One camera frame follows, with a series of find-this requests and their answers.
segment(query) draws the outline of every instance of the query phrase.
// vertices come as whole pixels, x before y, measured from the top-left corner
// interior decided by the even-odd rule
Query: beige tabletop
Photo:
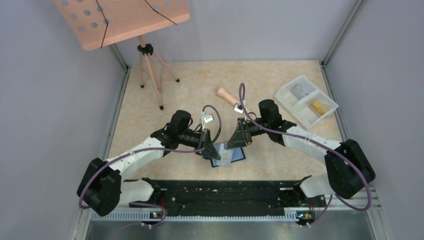
[[[164,73],[160,63],[155,63],[158,76]],[[224,99],[216,95],[217,87],[224,87],[237,98],[239,84],[246,85],[246,106],[259,113],[258,103],[274,99],[277,90],[305,75],[321,90],[327,88],[318,61],[208,61],[169,62],[181,82],[171,79],[163,90],[164,110],[160,110],[151,81],[140,88],[139,64],[131,69],[122,102],[115,134],[109,153],[114,157],[140,144],[150,134],[170,121],[176,110],[191,113],[194,128],[204,105],[215,106],[222,118],[222,131],[217,143],[226,142],[235,131],[241,115]],[[279,103],[283,119],[302,125]],[[212,138],[218,130],[218,120],[209,123]],[[322,137],[339,140],[339,127],[334,114],[309,130]],[[179,150],[193,148],[180,145]],[[325,166],[318,160],[296,149],[272,142],[266,134],[255,136],[253,144],[244,148],[246,159],[231,167],[211,167],[209,160],[194,153],[174,153],[154,160],[136,171],[132,178],[149,177],[166,180],[298,180],[307,175],[325,173]]]

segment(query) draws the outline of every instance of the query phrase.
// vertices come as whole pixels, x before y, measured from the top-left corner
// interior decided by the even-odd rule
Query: black string
[[[98,9],[100,9],[101,14],[103,15],[104,22],[106,23],[106,29],[104,30],[103,40],[101,40],[100,48],[103,48],[103,43],[105,42],[106,32],[108,31],[109,21],[106,19],[105,14],[103,13],[103,9],[99,4],[99,1],[95,0],[97,3]]]
[[[156,9],[154,9],[151,5],[150,5],[150,3],[147,1],[147,0],[144,0],[146,3],[147,3],[147,5],[155,12],[155,13],[157,13],[157,14],[159,14],[159,15],[161,15],[162,17],[164,17],[164,18],[166,18],[166,19],[168,19],[171,23],[173,23],[173,24],[175,24],[175,25],[177,25],[174,21],[172,21],[171,19],[169,19],[169,18],[167,18],[166,16],[164,16],[162,13],[160,13],[160,12],[158,12],[158,11],[156,11]]]

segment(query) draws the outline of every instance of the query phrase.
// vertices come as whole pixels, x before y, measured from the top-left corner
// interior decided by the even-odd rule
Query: gray wall
[[[323,60],[355,4],[355,0],[187,2],[188,21],[145,36],[166,61]],[[118,44],[127,64],[138,61],[138,44],[136,38]]]
[[[0,3],[0,239],[69,239],[122,70],[84,51],[53,1]]]
[[[422,239],[424,1],[369,0],[328,66],[396,239]]]

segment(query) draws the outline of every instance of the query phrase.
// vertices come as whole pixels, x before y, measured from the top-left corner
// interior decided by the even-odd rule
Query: robotic arm
[[[116,206],[149,200],[154,189],[148,182],[123,180],[149,162],[167,155],[170,151],[180,152],[175,150],[179,144],[193,147],[195,150],[204,148],[201,151],[192,152],[207,158],[221,159],[213,146],[209,129],[204,128],[204,124],[200,131],[189,129],[190,121],[192,121],[190,113],[177,110],[164,128],[153,132],[138,146],[116,157],[92,160],[79,184],[77,195],[81,197],[84,188],[89,185],[82,199],[98,215],[105,216]],[[101,168],[104,169],[92,180]]]
[[[295,148],[321,161],[325,164],[327,173],[319,176],[307,176],[295,184],[293,190],[300,200],[326,194],[337,194],[344,199],[350,199],[364,187],[352,167],[334,153],[318,146],[311,140],[335,150],[349,159],[360,170],[367,183],[375,179],[374,170],[356,141],[348,139],[345,142],[338,142],[307,132],[295,123],[283,120],[278,106],[271,99],[259,103],[259,112],[261,117],[255,119],[259,125],[291,135],[300,135],[304,139],[268,132],[253,122],[247,121],[246,118],[238,118],[237,128],[227,144],[227,149],[246,147],[252,143],[252,137],[266,133],[273,142]]]

